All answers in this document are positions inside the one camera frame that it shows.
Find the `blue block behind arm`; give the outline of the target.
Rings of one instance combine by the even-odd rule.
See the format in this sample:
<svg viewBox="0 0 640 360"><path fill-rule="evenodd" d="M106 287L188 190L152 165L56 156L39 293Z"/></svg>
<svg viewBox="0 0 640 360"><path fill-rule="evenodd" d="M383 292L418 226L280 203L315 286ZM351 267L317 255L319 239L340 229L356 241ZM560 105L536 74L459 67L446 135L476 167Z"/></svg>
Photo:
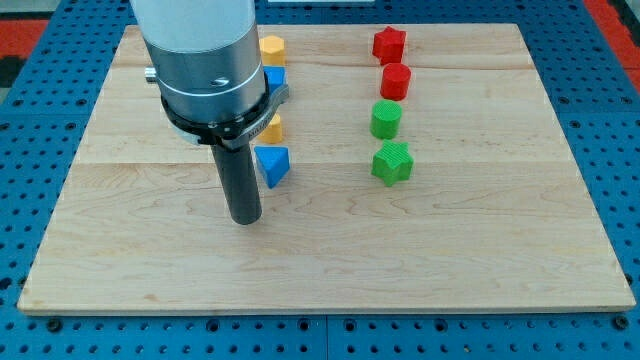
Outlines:
<svg viewBox="0 0 640 360"><path fill-rule="evenodd" d="M264 66L263 70L266 75L267 85L270 93L275 92L280 86L284 85L287 82L285 67Z"/></svg>

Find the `yellow block behind arm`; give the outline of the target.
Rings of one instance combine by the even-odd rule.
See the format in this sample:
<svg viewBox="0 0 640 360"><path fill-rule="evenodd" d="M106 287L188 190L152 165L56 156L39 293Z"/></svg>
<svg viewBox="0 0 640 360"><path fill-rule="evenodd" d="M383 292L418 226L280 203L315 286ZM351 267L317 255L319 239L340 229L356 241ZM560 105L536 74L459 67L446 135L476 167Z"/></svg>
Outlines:
<svg viewBox="0 0 640 360"><path fill-rule="evenodd" d="M267 127L258 135L258 140L266 144L279 144L283 141L283 126L281 116L276 113Z"/></svg>

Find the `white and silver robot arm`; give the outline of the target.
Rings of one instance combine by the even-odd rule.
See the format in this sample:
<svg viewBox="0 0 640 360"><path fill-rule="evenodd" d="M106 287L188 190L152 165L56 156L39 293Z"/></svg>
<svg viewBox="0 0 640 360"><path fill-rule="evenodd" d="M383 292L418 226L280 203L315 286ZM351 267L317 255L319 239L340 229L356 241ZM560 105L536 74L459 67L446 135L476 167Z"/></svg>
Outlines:
<svg viewBox="0 0 640 360"><path fill-rule="evenodd" d="M289 95L263 69L252 0L131 0L163 108L194 144L235 150Z"/></svg>

